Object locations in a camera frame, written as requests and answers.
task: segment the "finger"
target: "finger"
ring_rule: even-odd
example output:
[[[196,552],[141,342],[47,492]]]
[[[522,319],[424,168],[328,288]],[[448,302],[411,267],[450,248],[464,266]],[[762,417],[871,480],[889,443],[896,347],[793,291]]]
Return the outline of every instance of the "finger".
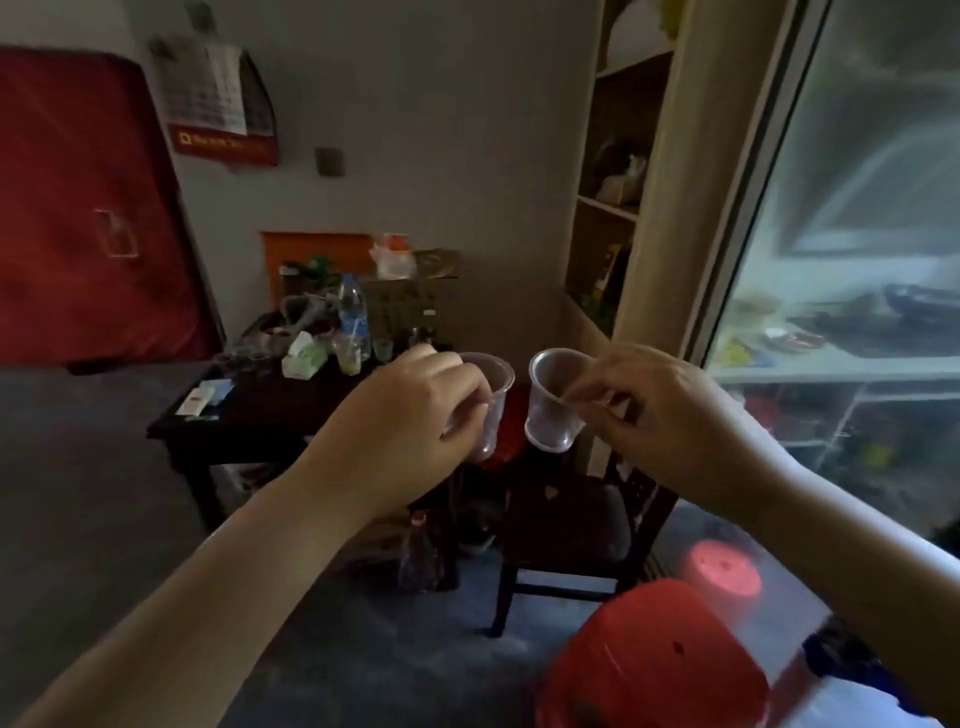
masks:
[[[483,437],[483,423],[489,409],[490,406],[486,402],[478,402],[455,429],[444,435],[443,448],[453,461],[453,467],[464,462],[480,442],[480,438]]]
[[[577,404],[576,409],[580,418],[611,448],[621,454],[636,452],[637,440],[642,437],[636,427],[624,422],[610,409],[596,402]]]
[[[476,364],[459,364],[444,369],[433,375],[433,382],[450,412],[467,398],[480,402],[492,399],[490,383]]]
[[[416,346],[410,347],[410,349],[402,353],[400,356],[394,359],[394,361],[416,361],[417,359],[423,359],[425,356],[429,356],[432,353],[437,353],[437,350],[429,344],[417,344]]]
[[[444,369],[459,367],[463,363],[464,360],[460,358],[460,354],[457,352],[435,352],[412,361],[408,366],[411,372],[423,376],[433,376]]]
[[[599,400],[608,392],[643,400],[653,367],[622,361],[596,364],[577,378],[564,392],[564,400],[575,403]]]

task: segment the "chair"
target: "chair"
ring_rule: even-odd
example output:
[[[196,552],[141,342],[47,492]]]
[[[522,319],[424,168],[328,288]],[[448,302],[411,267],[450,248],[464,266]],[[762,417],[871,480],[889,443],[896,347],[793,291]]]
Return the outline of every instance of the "chair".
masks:
[[[562,459],[536,450],[504,468],[508,505],[501,532],[503,567],[496,616],[487,630],[503,635],[514,594],[606,601],[643,580],[643,565],[677,497],[634,470],[620,483],[572,473]],[[616,580],[614,592],[519,581],[520,570]]]
[[[684,582],[660,579],[598,609],[550,668],[537,725],[758,725],[766,677]]]

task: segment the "wooden chair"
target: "wooden chair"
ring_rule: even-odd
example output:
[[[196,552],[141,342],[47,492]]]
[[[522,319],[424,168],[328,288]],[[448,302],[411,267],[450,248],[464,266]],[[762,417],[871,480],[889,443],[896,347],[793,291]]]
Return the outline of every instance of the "wooden chair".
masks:
[[[508,494],[503,567],[488,636],[503,635],[514,594],[606,601],[645,580],[644,562],[675,494],[636,470],[627,483],[613,467],[603,479],[577,475],[557,456],[535,450],[502,475]],[[616,588],[608,593],[527,584],[518,580],[520,570],[615,579]]]

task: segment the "hand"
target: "hand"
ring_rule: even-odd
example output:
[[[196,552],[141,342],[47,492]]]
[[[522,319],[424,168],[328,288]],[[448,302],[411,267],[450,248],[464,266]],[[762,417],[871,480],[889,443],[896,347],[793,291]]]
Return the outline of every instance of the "hand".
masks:
[[[604,442],[658,483],[742,523],[771,482],[801,466],[702,369],[647,347],[611,353],[564,398]],[[640,405],[635,425],[600,401]]]
[[[368,520],[413,502],[467,458],[490,397],[475,365],[419,344],[361,382],[288,473],[345,491]],[[461,404],[458,426],[444,434]]]

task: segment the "orange panel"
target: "orange panel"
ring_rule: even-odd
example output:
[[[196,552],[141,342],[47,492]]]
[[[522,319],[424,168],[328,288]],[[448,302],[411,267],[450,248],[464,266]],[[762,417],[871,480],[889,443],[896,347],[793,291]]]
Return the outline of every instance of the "orange panel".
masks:
[[[306,263],[314,255],[326,255],[343,273],[359,275],[374,270],[370,257],[373,238],[363,232],[261,232],[260,240],[275,307],[283,298],[279,269],[285,260]]]

